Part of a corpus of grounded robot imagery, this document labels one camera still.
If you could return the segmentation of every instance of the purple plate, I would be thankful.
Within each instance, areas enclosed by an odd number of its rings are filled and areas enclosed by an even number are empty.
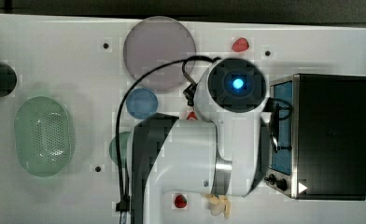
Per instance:
[[[167,17],[151,17],[139,22],[124,43],[124,62],[134,79],[147,71],[174,60],[195,55],[195,43],[190,32],[180,22]],[[165,67],[140,85],[155,92],[171,91],[186,82],[182,64]],[[194,62],[187,63],[191,72]]]

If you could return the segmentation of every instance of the red object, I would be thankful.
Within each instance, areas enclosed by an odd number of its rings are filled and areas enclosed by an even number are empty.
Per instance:
[[[186,119],[194,119],[197,120],[197,116],[195,116],[194,111],[189,112],[189,114],[187,115]]]
[[[175,197],[175,207],[176,208],[184,208],[187,206],[187,200],[186,198],[179,194]]]
[[[247,49],[249,49],[249,43],[243,37],[240,37],[239,39],[235,40],[235,42],[232,45],[232,50],[235,52],[242,52]]]

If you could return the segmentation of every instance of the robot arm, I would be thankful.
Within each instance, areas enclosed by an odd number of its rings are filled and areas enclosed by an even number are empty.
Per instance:
[[[202,121],[156,114],[138,124],[127,158],[131,223],[163,223],[167,191],[247,195],[268,95],[265,77],[252,63],[226,59],[210,67],[198,84],[194,108]]]

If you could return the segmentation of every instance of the blue bowl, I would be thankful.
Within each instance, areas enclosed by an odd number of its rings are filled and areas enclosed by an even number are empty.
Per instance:
[[[136,119],[146,119],[157,112],[158,100],[153,91],[139,88],[127,97],[128,113]]]

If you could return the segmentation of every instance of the blue led light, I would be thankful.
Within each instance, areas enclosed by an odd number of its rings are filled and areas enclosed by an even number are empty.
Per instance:
[[[244,81],[241,78],[237,78],[236,80],[233,81],[232,86],[236,90],[239,90],[244,86]]]

